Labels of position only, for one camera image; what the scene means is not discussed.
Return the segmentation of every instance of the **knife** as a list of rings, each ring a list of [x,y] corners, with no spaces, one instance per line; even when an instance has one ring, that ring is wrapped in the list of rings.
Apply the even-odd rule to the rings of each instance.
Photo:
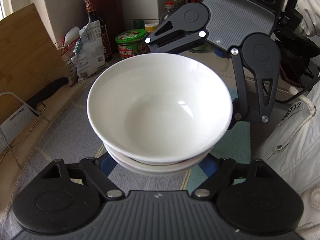
[[[67,77],[56,79],[27,100],[26,103],[33,109],[36,109],[40,103],[51,97],[59,90],[59,88],[68,84],[68,82],[69,80]],[[11,143],[19,133],[34,120],[35,116],[39,115],[32,112],[26,105],[21,106],[17,111],[10,115],[10,117],[0,125],[7,142]],[[4,139],[0,136],[0,152],[6,147],[7,145]]]

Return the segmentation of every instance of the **cutting board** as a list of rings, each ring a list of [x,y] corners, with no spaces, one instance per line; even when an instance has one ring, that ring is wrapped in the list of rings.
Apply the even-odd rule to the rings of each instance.
[[[0,93],[26,101],[69,70],[52,43],[34,4],[0,21]],[[0,124],[22,104],[0,97]]]

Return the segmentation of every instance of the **bowl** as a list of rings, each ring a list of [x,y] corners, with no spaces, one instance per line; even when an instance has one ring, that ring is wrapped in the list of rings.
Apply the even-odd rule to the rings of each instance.
[[[144,54],[114,64],[92,85],[87,114],[99,138],[140,162],[177,163],[206,152],[227,131],[230,93],[193,59]]]
[[[104,146],[110,156],[121,166],[128,169],[129,171],[142,174],[145,176],[171,176],[186,170],[191,169],[192,167],[198,165],[208,154],[210,151],[202,153],[194,158],[175,163],[172,165],[167,166],[153,166],[147,165],[144,163],[137,162],[131,158],[128,158],[125,155],[117,152],[116,150],[112,149],[106,143]]]

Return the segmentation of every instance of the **knife block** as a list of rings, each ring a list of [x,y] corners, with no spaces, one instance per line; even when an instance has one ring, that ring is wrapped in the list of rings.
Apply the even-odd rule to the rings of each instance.
[[[99,16],[107,27],[112,53],[118,53],[115,37],[124,32],[124,20],[121,0],[94,0]]]

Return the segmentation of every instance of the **green jar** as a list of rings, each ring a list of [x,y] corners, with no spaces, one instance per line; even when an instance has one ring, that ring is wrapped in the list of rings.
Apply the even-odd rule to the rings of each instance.
[[[149,53],[149,47],[145,43],[146,31],[135,29],[120,33],[115,41],[118,45],[119,56],[121,59],[133,57],[135,55]]]

